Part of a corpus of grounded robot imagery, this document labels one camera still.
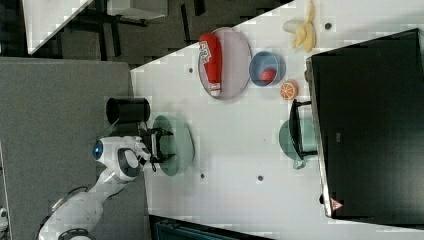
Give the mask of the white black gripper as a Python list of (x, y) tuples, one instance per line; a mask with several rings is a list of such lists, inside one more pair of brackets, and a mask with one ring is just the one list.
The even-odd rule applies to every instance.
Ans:
[(157, 150), (158, 140), (157, 136), (171, 136), (172, 131), (163, 128), (153, 128), (147, 130), (141, 130), (139, 133), (138, 142), (142, 144), (139, 153), (137, 154), (138, 160), (141, 165), (149, 163), (164, 163), (173, 157), (175, 154), (159, 154)]

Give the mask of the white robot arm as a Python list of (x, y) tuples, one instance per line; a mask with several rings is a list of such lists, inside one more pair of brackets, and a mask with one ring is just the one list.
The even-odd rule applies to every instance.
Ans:
[(68, 194), (53, 205), (36, 240), (95, 240), (90, 232), (101, 219), (104, 202), (134, 181), (147, 162), (154, 164), (174, 157), (160, 151), (160, 139), (173, 135), (171, 130), (153, 128), (141, 136), (98, 139), (93, 155), (105, 169), (91, 189)]

